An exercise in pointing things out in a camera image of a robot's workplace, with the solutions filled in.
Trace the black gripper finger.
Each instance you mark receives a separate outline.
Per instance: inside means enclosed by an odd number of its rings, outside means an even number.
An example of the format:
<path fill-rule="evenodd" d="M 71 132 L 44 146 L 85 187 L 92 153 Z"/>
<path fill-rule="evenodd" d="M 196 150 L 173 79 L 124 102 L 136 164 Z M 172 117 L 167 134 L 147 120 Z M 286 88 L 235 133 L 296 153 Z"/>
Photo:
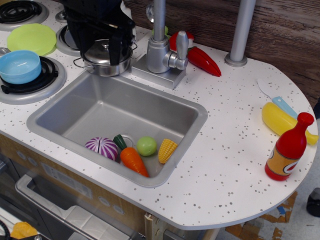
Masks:
<path fill-rule="evenodd" d="M 112 66 L 120 63 L 134 42 L 132 27 L 111 27 L 109 30 L 109 58 Z"/>
<path fill-rule="evenodd" d="M 89 48 L 99 39 L 99 24 L 93 20 L 80 20 L 72 21 L 67 19 L 68 29 L 73 37 L 73 40 L 80 50 L 81 54 L 84 54 Z"/>

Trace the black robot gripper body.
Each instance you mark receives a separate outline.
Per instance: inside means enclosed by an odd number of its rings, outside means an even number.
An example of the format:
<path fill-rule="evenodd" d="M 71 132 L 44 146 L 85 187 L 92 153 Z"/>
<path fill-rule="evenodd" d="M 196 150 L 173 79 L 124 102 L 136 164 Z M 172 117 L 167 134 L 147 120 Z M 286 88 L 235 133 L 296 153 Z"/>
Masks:
<path fill-rule="evenodd" d="M 98 40 L 109 39 L 111 28 L 128 28 L 124 22 L 120 0 L 61 0 L 66 20 L 96 21 L 98 23 Z"/>

